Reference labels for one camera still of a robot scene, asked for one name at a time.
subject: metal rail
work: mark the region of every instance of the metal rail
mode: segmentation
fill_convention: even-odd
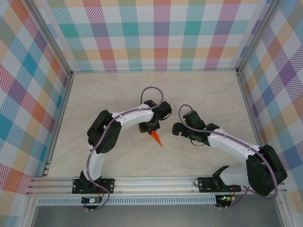
[[[253,37],[252,42],[250,43],[247,51],[245,52],[241,63],[239,64],[239,71],[242,72],[247,65],[247,63],[250,61],[250,58],[252,57],[253,53],[255,52],[255,49],[257,48],[259,42],[263,38],[263,35],[265,34],[270,22],[272,21],[274,15],[276,14],[277,10],[280,8],[280,5],[282,4],[283,0],[273,0],[271,5],[268,7],[268,10],[261,21],[258,30]]]
[[[41,34],[43,35],[44,39],[46,40],[47,44],[52,49],[55,57],[57,58],[58,62],[60,63],[62,69],[71,77],[71,68],[69,67],[64,55],[62,54],[57,42],[55,41],[51,31],[49,30],[47,24],[45,23],[43,17],[41,16],[37,6],[32,0],[22,0],[23,4],[27,8],[28,12],[36,22]]]
[[[172,177],[114,177],[115,188],[113,196],[134,195],[222,195],[228,192],[200,193],[194,185],[198,176]],[[33,178],[27,191],[28,196],[79,196],[72,194],[72,177]],[[237,194],[244,194],[245,189]],[[279,192],[285,193],[284,184],[279,185]]]
[[[64,95],[64,98],[63,98],[62,106],[60,108],[58,120],[56,122],[54,131],[53,131],[53,138],[52,138],[50,147],[49,147],[48,152],[47,152],[47,157],[46,157],[46,159],[43,163],[43,168],[41,168],[41,170],[40,170],[40,174],[39,174],[40,176],[44,176],[45,174],[48,174],[48,170],[49,170],[49,167],[50,167],[50,162],[53,158],[53,152],[55,150],[55,146],[56,146],[56,143],[57,143],[57,140],[58,140],[61,124],[62,124],[62,121],[63,121],[63,117],[64,117],[65,109],[66,109],[66,106],[67,106],[68,98],[70,96],[73,81],[74,81],[73,77],[68,79],[68,83],[67,83],[65,95]]]
[[[261,139],[261,136],[260,136],[260,133],[259,133],[259,130],[258,130],[258,127],[257,127],[256,118],[254,116],[254,112],[253,112],[252,107],[250,105],[250,102],[248,100],[248,94],[246,92],[245,85],[244,85],[243,80],[241,78],[241,74],[239,72],[236,72],[236,76],[237,76],[239,87],[240,87],[240,90],[241,90],[241,93],[242,93],[242,96],[243,96],[243,100],[244,100],[244,104],[245,104],[245,107],[246,107],[246,110],[247,110],[247,114],[248,114],[248,117],[250,119],[250,124],[251,124],[252,130],[253,130],[255,138],[256,138],[256,142],[259,146],[263,146],[264,143],[262,142],[263,140]]]

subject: beige floor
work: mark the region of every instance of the beige floor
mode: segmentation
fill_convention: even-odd
[[[233,136],[256,143],[233,71],[76,74],[48,176],[78,176],[88,157],[86,133],[98,114],[137,107],[147,86],[159,87],[172,106],[173,114],[160,122],[157,131],[163,147],[140,133],[138,126],[127,129],[105,159],[104,177],[211,175],[223,165],[241,165],[224,151],[195,147],[189,139],[172,135],[173,124],[179,122],[178,109],[185,103],[206,124],[215,123]],[[158,102],[160,95],[148,90],[143,99]]]

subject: black bracket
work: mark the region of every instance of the black bracket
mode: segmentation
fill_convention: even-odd
[[[152,131],[156,131],[159,128],[160,128],[159,122],[157,122],[154,125],[150,125],[148,122],[141,122],[141,123],[139,123],[140,133],[148,132],[148,134],[151,135]]]
[[[114,193],[115,179],[114,178],[98,178],[95,183],[106,188],[110,194]],[[92,182],[86,179],[83,171],[80,174],[80,178],[73,181],[72,194],[103,194],[103,190],[95,186]]]
[[[241,186],[238,185],[224,185],[218,188],[214,184],[213,179],[213,177],[199,177],[196,183],[199,187],[199,192],[234,192],[233,187],[235,192],[241,192]]]

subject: white robotic arm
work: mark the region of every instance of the white robotic arm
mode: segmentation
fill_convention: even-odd
[[[246,164],[246,168],[223,166],[217,170],[213,174],[211,183],[218,191],[225,189],[228,185],[241,185],[249,186],[258,194],[267,196],[275,188],[273,177],[268,167],[250,148],[259,152],[269,163],[276,177],[277,184],[286,179],[286,171],[271,146],[259,147],[252,145],[230,136],[215,124],[205,125],[197,112],[193,110],[183,115],[183,119],[186,126],[182,123],[175,123],[172,130],[174,135],[178,136],[181,134],[181,136],[191,140],[197,140],[208,146],[221,149]]]
[[[137,108],[134,109],[143,109],[148,108],[149,106],[147,104],[141,104]],[[119,113],[112,113],[112,117],[116,117],[121,115],[123,112]],[[117,122],[121,125],[121,130],[123,131],[129,127],[132,127],[134,125],[137,125],[142,122],[149,122],[154,115],[154,112],[152,110],[144,110],[144,111],[134,111],[131,113],[128,113],[124,116],[119,117],[116,119]],[[106,157],[107,153],[98,153],[96,150],[93,151],[90,162],[89,162],[89,175],[91,178],[95,181],[101,176],[101,169],[104,162],[104,159]],[[83,171],[85,177],[88,179],[87,171],[84,169]]]
[[[101,169],[105,156],[115,146],[121,131],[137,124],[139,124],[140,132],[148,132],[149,134],[160,128],[159,121],[164,120],[164,118],[171,113],[171,107],[164,101],[160,106],[146,110],[155,105],[152,100],[148,100],[137,108],[132,109],[139,109],[138,111],[122,114],[125,112],[109,113],[107,110],[104,110],[99,114],[87,133],[90,150],[99,142],[109,122],[116,117],[117,119],[109,126],[102,142],[91,154],[89,175],[93,181],[101,177]],[[83,174],[88,180],[89,177],[87,176],[86,169],[83,170]]]

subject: plaid wall panel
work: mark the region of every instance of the plaid wall panel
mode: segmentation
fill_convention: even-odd
[[[71,68],[81,71],[234,68],[258,15],[259,21],[264,15],[261,9],[269,5],[266,0],[36,4]]]
[[[0,227],[46,159],[67,76],[21,0],[0,0]]]
[[[247,41],[246,41],[246,43],[245,43],[245,46],[244,46],[244,48],[242,49],[242,52],[241,52],[241,54],[240,54],[240,57],[239,57],[238,60],[237,60],[236,68],[239,67],[239,65],[240,65],[240,63],[241,63],[241,61],[242,61],[242,59],[243,59],[243,56],[244,56],[244,54],[245,54],[246,51],[247,51],[247,48],[249,47],[251,41],[253,40],[256,31],[257,31],[257,30],[259,29],[259,27],[260,27],[261,21],[263,20],[264,16],[265,16],[266,13],[267,13],[267,10],[269,9],[269,6],[270,6],[271,2],[272,2],[272,0],[266,0],[266,3],[264,4],[263,9],[262,9],[261,13],[260,13],[259,16],[258,16],[258,19],[257,19],[257,21],[256,21],[256,23],[255,23],[255,25],[254,25],[254,27],[253,27],[253,29],[252,29],[252,31],[250,32],[250,35],[249,35],[249,37],[248,37],[248,39],[247,39]]]
[[[276,149],[288,172],[293,218],[302,221],[302,0],[284,0],[245,68],[243,80],[262,139]]]

